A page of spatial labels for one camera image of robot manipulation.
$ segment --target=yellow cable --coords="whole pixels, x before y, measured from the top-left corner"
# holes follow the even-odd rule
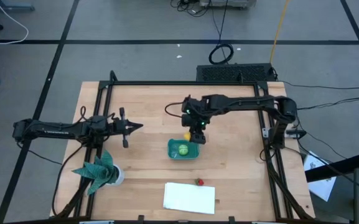
[[[286,4],[284,5],[284,9],[283,9],[283,11],[282,11],[282,13],[281,13],[279,25],[278,25],[278,27],[277,27],[276,36],[274,37],[273,47],[272,47],[272,51],[271,51],[271,58],[270,58],[270,60],[269,60],[269,62],[270,62],[271,64],[273,63],[273,55],[274,55],[274,50],[276,49],[277,37],[279,36],[281,24],[283,23],[284,15],[286,15],[287,5],[289,4],[289,2],[290,2],[290,0],[286,0]]]

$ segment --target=plant pot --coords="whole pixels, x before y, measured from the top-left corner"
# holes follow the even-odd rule
[[[122,169],[120,169],[119,166],[117,166],[116,164],[114,165],[114,167],[116,168],[115,171],[118,171],[118,178],[115,183],[112,183],[112,184],[106,183],[106,185],[118,186],[118,185],[121,185],[121,183],[123,183],[123,181],[124,181],[124,178],[125,178],[124,171]]]

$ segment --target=teal bowl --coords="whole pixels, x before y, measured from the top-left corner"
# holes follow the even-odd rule
[[[184,156],[179,154],[179,146],[186,145],[188,148],[188,153]],[[198,157],[198,144],[189,142],[186,140],[174,140],[170,139],[168,141],[168,156],[171,159],[177,160],[189,160],[189,159],[196,159]]]

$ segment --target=white paper sheet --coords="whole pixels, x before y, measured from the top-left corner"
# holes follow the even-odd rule
[[[215,188],[166,183],[163,207],[213,215],[215,213]]]
[[[304,161],[304,170],[310,170],[316,167],[323,166],[323,162],[319,161],[313,156],[307,155]],[[332,177],[325,180],[318,180],[315,182],[308,183],[309,190],[316,194],[316,196],[320,197],[321,199],[325,200],[326,202],[329,201],[329,197],[331,191],[333,189],[336,177]]]

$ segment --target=wooden tabletop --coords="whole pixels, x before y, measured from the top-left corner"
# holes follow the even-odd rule
[[[80,117],[81,106],[86,106],[86,117],[92,115],[97,88],[98,82],[82,84],[74,121]],[[229,216],[234,216],[236,221],[274,220],[266,164],[259,159],[263,143],[256,111],[213,117],[205,131],[207,143],[200,146],[196,160],[173,161],[168,157],[168,140],[183,139],[189,129],[181,126],[179,118],[165,114],[164,107],[183,101],[189,94],[197,99],[211,94],[241,97],[254,96],[254,90],[251,86],[114,86],[109,112],[118,113],[118,109],[124,107],[127,119],[144,126],[130,135],[127,149],[122,147],[121,136],[112,136],[105,142],[104,148],[113,156],[114,163],[124,169],[125,180],[120,186],[104,186],[96,192],[92,219],[137,220],[138,215],[144,215],[145,220],[227,221]],[[283,83],[269,83],[269,94],[285,96]],[[181,114],[180,105],[170,107],[169,111]],[[78,142],[69,141],[64,159],[79,146]],[[293,139],[287,139],[286,146],[298,151]],[[84,156],[85,149],[72,157],[62,172],[55,203],[58,212],[78,189],[80,176],[72,170],[82,167]],[[300,155],[283,149],[282,160],[288,189],[314,217]],[[214,215],[163,208],[165,183],[193,184],[197,178],[215,187]],[[277,193],[281,214],[285,217],[278,188]],[[85,195],[82,215],[86,202]]]

